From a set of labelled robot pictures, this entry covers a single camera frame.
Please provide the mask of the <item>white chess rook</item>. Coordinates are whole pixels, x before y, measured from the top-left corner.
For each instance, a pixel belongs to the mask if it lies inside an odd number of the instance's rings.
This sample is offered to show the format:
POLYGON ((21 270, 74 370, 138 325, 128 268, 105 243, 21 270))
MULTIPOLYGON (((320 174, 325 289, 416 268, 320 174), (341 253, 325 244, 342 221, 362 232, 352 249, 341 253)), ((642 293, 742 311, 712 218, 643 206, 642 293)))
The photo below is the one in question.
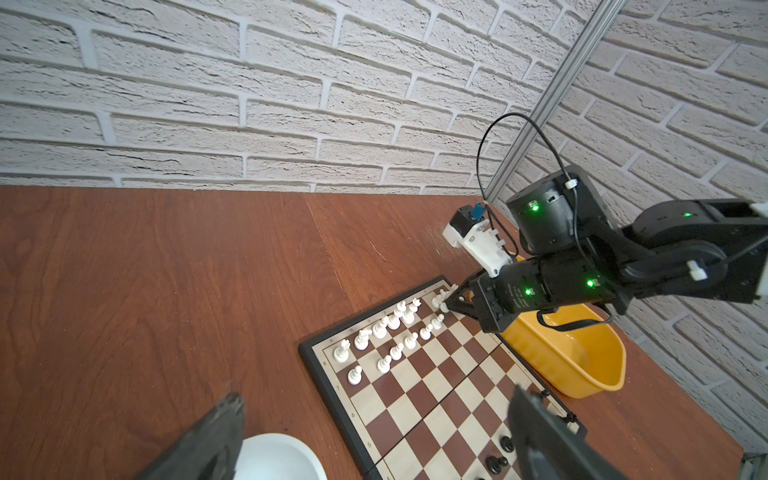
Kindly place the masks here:
POLYGON ((348 360, 350 355, 350 341, 348 339, 342 339, 339 344, 333 350, 333 357, 337 363, 344 363, 348 360))

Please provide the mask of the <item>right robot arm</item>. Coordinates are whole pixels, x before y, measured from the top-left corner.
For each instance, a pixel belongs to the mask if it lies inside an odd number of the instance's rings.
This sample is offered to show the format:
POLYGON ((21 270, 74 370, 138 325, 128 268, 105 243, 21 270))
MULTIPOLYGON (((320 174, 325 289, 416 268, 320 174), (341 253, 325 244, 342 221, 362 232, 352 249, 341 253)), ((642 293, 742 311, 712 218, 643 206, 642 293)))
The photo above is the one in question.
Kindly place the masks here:
POLYGON ((444 312, 505 331, 521 314, 677 295, 750 304, 767 293, 767 208, 739 199, 673 200, 619 227, 587 172, 571 165, 507 202, 528 258, 517 261, 480 206, 460 208, 446 240, 478 273, 435 299, 444 312))

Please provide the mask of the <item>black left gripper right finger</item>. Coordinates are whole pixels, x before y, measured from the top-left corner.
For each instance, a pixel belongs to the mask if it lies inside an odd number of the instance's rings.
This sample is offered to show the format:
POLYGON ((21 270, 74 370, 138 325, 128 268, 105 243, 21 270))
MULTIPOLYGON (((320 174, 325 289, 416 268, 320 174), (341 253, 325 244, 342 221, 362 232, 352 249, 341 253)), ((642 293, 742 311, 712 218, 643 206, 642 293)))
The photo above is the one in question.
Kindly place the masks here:
POLYGON ((620 480, 617 468, 571 432, 540 400, 516 387, 508 410, 523 479, 620 480))

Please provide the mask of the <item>folding chess board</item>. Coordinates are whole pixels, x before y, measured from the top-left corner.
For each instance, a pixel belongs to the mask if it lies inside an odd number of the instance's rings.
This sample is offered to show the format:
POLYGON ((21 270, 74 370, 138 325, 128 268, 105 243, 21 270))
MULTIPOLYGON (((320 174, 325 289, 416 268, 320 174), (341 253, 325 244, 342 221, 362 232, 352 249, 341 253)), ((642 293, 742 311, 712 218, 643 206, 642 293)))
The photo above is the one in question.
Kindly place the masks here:
POLYGON ((445 312, 437 277, 304 342, 300 355, 365 479, 517 479, 507 413, 516 387, 579 437, 586 427, 501 337, 445 312), (340 364, 333 350, 350 341, 340 364))

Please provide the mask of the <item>yellow plastic bin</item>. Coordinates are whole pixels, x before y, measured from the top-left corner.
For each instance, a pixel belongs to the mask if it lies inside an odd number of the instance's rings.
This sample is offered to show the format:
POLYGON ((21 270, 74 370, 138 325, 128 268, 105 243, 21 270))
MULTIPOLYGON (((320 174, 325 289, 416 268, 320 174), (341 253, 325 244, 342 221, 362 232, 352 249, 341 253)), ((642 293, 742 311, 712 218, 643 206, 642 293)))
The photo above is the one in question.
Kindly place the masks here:
POLYGON ((589 305, 572 305, 546 315, 544 327, 526 312, 502 338, 556 390, 583 399, 625 384, 626 348, 605 318, 589 305))

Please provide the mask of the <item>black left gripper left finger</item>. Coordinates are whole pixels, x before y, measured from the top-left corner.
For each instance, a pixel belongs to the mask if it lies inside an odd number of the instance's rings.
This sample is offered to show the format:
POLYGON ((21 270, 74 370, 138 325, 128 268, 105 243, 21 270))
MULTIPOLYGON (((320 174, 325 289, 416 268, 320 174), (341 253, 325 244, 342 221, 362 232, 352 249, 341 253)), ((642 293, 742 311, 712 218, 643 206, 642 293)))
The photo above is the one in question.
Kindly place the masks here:
POLYGON ((244 426, 244 401, 230 393, 135 479, 233 479, 244 426))

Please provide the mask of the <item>white plastic bin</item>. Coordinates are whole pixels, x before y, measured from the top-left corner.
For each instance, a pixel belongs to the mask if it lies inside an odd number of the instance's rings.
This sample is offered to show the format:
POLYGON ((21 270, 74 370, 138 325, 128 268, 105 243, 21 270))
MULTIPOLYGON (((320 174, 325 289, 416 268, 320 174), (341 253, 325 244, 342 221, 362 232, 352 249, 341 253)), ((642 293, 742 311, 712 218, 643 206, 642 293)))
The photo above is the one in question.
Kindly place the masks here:
POLYGON ((301 440, 267 433, 243 441, 234 479, 326 480, 327 474, 317 455, 301 440))

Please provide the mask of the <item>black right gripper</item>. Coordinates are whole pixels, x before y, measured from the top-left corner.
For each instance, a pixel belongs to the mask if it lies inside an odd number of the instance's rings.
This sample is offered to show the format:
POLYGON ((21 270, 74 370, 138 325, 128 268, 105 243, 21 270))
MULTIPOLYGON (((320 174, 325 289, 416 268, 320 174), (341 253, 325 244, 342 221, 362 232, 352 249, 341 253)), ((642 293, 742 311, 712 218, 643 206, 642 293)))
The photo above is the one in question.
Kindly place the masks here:
POLYGON ((581 258, 534 257, 504 266, 496 277, 482 273, 468 286, 452 291, 442 303, 451 312, 477 320, 486 333, 503 332, 526 312, 535 313, 540 326, 558 332, 598 323, 579 319, 554 325, 545 320, 563 306, 600 299, 600 274, 581 258))

